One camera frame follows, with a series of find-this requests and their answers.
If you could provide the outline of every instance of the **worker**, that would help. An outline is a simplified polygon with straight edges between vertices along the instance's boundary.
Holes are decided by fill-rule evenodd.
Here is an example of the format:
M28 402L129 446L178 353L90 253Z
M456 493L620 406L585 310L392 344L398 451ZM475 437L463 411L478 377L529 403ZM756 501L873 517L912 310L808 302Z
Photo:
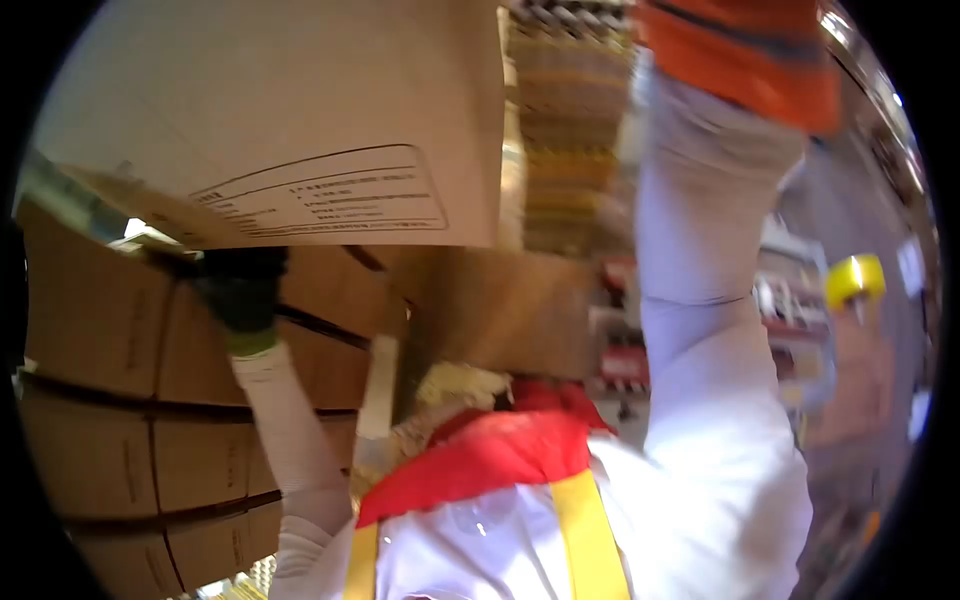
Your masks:
M283 494L272 597L789 596L812 509L750 292L778 183L833 118L816 5L646 10L658 69L636 211L642 451L577 386L518 382L514 411L451 421L354 516L273 326L284 250L207 254L199 285Z

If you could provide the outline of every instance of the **orange safety vest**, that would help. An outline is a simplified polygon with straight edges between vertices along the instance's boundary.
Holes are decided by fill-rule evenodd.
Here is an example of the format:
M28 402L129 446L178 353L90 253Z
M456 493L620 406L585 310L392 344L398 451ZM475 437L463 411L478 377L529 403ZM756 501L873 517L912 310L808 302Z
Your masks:
M667 75L806 132L836 129L816 0L645 0L635 17Z
M427 451L364 497L353 531L344 600L373 600L376 595L380 522L514 485L549 486L573 598L630 598L589 468L589 430L609 427L582 389L568 385L553 394L540 384L526 387L523 401L515 403L519 412L470 412L454 418L455 424L431 438Z

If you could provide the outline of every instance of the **yellow strap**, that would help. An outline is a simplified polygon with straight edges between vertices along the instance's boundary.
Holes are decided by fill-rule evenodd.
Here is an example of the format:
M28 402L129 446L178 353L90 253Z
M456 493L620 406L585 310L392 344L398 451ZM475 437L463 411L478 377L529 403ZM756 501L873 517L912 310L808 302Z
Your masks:
M373 600L376 594L377 523L353 530L343 600Z
M551 483L550 491L564 536L573 600L629 600L627 579L593 473L586 469ZM377 536L376 523L354 530L344 600L373 600Z
M593 473L586 469L550 484L566 546L574 600L629 600L620 554Z

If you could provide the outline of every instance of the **glove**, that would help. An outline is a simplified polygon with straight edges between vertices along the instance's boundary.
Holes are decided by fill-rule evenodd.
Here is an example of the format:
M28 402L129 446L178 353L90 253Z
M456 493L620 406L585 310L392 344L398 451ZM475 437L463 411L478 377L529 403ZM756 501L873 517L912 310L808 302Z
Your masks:
M194 287L227 329L233 356L250 356L276 344L274 309L286 261L285 246L204 252Z

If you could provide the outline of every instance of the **stacked cardboard boxes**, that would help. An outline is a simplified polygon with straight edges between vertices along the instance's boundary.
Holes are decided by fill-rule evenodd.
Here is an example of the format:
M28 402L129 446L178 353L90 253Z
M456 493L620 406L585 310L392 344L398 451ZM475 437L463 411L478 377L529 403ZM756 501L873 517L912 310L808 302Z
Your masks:
M190 283L30 202L17 219L31 292L20 414L51 504L105 586L168 597L275 552L277 485ZM278 328L349 469L370 339L403 337L408 304L341 247L292 249L281 288L301 322L323 325Z

